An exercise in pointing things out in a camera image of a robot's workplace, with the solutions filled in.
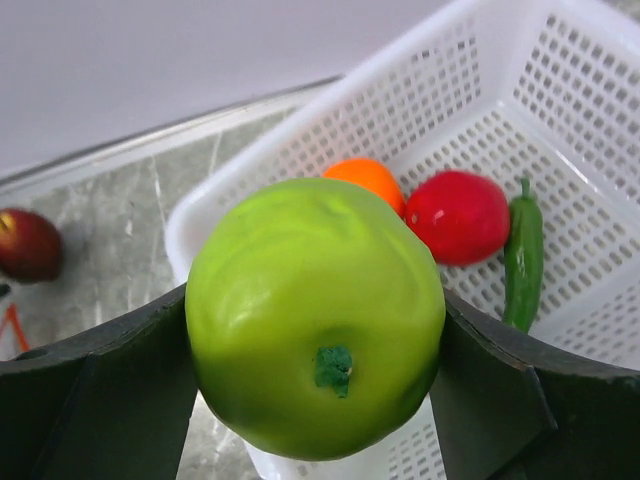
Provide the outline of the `green fake apple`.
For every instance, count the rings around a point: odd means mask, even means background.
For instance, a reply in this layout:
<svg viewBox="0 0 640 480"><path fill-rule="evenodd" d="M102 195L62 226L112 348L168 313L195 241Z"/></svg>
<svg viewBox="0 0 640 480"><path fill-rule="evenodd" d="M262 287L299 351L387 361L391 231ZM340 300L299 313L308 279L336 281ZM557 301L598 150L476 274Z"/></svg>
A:
<svg viewBox="0 0 640 480"><path fill-rule="evenodd" d="M217 418L260 450L323 461L416 413L446 310L429 250L384 200L300 178L219 221L191 266L185 311Z"/></svg>

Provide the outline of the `clear orange zip top bag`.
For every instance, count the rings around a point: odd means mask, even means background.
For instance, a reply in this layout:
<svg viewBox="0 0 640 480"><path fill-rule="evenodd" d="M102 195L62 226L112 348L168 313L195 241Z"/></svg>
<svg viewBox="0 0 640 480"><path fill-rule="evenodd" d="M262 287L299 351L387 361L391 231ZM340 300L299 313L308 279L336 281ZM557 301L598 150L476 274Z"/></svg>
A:
<svg viewBox="0 0 640 480"><path fill-rule="evenodd" d="M8 361L30 350L19 321L16 304L11 299L11 287L1 283L1 360Z"/></svg>

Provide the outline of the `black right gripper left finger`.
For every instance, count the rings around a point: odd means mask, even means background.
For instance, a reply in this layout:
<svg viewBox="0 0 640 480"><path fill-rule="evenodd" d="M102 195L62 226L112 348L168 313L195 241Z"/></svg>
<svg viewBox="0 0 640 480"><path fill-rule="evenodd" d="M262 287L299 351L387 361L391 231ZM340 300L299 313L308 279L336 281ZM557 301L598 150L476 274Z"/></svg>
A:
<svg viewBox="0 0 640 480"><path fill-rule="evenodd" d="M2 478L175 478L197 392L184 293L2 362Z"/></svg>

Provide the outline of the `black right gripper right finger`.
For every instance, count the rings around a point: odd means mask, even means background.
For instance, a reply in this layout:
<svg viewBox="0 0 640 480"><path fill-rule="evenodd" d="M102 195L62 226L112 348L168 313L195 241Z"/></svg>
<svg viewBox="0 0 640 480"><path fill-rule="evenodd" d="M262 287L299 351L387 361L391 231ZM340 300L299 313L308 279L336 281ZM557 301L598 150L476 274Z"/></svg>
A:
<svg viewBox="0 0 640 480"><path fill-rule="evenodd" d="M447 478L638 478L638 371L550 346L445 297L430 399Z"/></svg>

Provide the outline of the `dark red fake apple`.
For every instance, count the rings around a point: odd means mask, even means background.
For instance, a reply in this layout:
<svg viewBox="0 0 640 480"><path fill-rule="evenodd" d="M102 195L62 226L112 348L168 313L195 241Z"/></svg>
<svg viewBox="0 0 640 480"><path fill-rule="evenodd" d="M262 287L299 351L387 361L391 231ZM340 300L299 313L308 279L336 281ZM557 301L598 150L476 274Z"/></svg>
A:
<svg viewBox="0 0 640 480"><path fill-rule="evenodd" d="M1 273L10 280L34 284L56 280L64 261L58 229L36 212L1 210Z"/></svg>

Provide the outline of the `orange fake tangerine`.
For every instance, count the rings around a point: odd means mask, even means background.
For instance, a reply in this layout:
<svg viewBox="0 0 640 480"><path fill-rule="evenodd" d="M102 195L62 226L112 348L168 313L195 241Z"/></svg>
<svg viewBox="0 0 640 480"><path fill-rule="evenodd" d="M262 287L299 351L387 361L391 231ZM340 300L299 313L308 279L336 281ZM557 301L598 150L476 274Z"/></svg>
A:
<svg viewBox="0 0 640 480"><path fill-rule="evenodd" d="M400 216L404 216L405 198L390 170L372 158L355 157L340 161L325 170L325 178L356 184L384 199Z"/></svg>

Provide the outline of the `green fake chili pepper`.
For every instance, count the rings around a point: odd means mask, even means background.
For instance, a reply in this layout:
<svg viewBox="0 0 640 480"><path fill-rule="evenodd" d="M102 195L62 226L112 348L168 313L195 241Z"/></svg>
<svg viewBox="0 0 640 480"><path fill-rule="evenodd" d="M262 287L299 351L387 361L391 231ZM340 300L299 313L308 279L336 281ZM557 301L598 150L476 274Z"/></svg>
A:
<svg viewBox="0 0 640 480"><path fill-rule="evenodd" d="M538 313L543 268L542 212L530 180L520 179L521 194L509 203L510 232L504 247L505 307L503 321L528 333Z"/></svg>

